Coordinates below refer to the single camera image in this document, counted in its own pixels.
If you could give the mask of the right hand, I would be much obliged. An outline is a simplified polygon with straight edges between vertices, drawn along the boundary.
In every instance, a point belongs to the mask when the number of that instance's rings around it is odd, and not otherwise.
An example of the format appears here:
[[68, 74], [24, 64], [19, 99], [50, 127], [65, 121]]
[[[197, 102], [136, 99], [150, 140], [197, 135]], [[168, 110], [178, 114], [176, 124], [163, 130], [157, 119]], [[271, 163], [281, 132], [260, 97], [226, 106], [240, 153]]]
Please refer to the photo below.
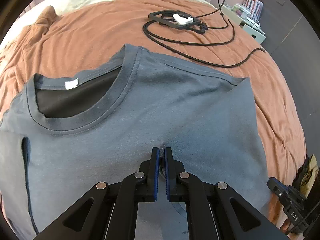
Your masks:
[[286, 219], [282, 226], [280, 227], [281, 232], [283, 232], [284, 234], [288, 234], [288, 232], [291, 230], [291, 228], [293, 227], [293, 224], [291, 223], [291, 221], [289, 219]]

